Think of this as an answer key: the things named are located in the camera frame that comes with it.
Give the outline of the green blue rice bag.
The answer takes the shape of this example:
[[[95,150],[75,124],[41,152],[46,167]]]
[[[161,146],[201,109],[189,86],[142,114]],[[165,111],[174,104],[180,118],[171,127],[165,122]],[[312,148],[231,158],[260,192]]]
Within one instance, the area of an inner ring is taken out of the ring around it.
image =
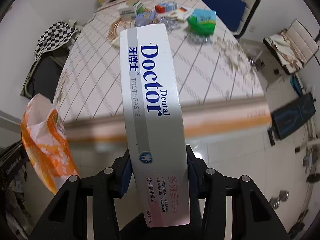
[[[216,12],[214,10],[194,9],[187,22],[193,33],[199,36],[213,35],[216,27]]]

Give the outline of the checkered black white cloth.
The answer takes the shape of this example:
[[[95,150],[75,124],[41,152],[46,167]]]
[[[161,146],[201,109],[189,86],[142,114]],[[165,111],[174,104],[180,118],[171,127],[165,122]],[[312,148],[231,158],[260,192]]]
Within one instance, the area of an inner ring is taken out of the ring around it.
[[[79,31],[79,28],[71,27],[68,23],[62,21],[51,25],[37,41],[34,50],[35,61],[39,60],[43,53],[54,51],[67,44]]]

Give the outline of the red blue small box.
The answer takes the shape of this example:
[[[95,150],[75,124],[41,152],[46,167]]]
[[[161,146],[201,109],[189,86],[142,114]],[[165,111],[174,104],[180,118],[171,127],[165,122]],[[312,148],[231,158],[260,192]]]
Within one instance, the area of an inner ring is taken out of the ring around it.
[[[177,4],[175,2],[162,2],[158,5],[155,5],[155,11],[160,14],[175,11],[176,9]]]

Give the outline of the orange white plastic bag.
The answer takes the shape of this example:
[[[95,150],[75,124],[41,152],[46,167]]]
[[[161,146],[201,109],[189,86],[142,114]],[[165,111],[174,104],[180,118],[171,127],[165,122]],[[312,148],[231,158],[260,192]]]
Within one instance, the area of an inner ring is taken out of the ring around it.
[[[70,176],[78,175],[63,120],[42,94],[36,94],[27,104],[21,132],[31,165],[49,191],[56,194]]]

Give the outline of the silver dumbbell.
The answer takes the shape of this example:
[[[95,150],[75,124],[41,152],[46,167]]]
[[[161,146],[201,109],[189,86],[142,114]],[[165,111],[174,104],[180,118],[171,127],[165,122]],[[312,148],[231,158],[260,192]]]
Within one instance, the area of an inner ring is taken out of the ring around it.
[[[272,197],[269,201],[269,204],[272,206],[274,210],[278,209],[281,202],[287,202],[289,198],[289,191],[281,190],[279,192],[279,196]]]

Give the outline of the blue patterned small box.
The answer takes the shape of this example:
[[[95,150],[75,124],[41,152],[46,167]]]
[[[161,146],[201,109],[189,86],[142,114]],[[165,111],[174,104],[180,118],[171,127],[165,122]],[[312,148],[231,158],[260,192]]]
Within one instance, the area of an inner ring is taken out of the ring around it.
[[[135,18],[135,27],[142,27],[148,24],[152,24],[155,19],[154,11],[146,11],[139,13]]]

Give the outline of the white green medicine box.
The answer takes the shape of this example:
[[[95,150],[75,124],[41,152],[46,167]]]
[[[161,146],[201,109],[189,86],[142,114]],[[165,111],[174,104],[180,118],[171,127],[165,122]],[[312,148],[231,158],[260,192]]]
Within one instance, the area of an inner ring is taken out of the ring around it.
[[[118,6],[120,16],[124,17],[135,17],[141,11],[143,11],[143,2],[141,0],[126,1]]]

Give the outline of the black blue weight bench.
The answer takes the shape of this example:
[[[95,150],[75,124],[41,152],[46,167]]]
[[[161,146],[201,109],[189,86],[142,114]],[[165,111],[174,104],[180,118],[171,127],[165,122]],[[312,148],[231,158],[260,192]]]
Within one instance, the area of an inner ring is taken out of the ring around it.
[[[291,101],[271,113],[272,125],[267,130],[271,146],[276,140],[283,140],[304,126],[316,113],[312,93]]]

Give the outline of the white box with striped flag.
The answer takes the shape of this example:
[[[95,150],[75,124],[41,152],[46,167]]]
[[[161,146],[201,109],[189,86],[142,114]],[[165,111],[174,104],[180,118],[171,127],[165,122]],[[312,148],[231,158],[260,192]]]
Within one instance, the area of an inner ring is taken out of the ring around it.
[[[192,14],[194,10],[192,8],[181,6],[176,10],[176,17],[178,21],[185,22]]]

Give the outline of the white Doctor toothpaste box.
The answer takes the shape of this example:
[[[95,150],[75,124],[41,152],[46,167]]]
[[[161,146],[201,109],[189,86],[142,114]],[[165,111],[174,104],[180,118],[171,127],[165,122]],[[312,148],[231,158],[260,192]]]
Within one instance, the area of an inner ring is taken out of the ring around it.
[[[121,31],[120,78],[127,144],[146,224],[189,224],[183,118],[165,25]]]

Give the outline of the chair with beige cloth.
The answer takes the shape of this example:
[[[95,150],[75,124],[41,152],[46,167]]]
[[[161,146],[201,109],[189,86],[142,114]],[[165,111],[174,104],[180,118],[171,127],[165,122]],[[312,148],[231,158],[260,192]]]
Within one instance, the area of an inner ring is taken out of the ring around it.
[[[303,70],[319,51],[316,40],[297,19],[288,28],[264,38],[263,43],[286,75]]]

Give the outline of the dark folding chair left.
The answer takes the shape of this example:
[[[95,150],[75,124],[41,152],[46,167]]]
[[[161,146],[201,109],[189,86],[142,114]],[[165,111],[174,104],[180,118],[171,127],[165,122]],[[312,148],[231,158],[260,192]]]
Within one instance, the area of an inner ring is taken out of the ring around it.
[[[57,84],[67,57],[68,51],[64,49],[42,54],[33,63],[20,95],[32,99],[36,94],[42,94],[53,102]]]

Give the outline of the patterned tablecloth dining table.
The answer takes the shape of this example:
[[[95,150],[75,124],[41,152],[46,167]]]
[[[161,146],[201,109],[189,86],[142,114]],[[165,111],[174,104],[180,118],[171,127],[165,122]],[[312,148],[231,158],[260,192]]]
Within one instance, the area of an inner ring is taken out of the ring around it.
[[[120,83],[120,60],[134,66],[135,77],[156,99],[152,113],[170,113],[165,81],[171,75],[159,59],[120,51],[119,33],[134,25],[121,19],[118,8],[131,0],[106,4],[94,13],[71,49],[56,89],[54,103],[70,141],[126,139]],[[270,110],[255,69],[239,42],[217,20],[212,42],[196,44],[187,23],[165,35],[169,61],[183,110],[188,138],[266,128]]]

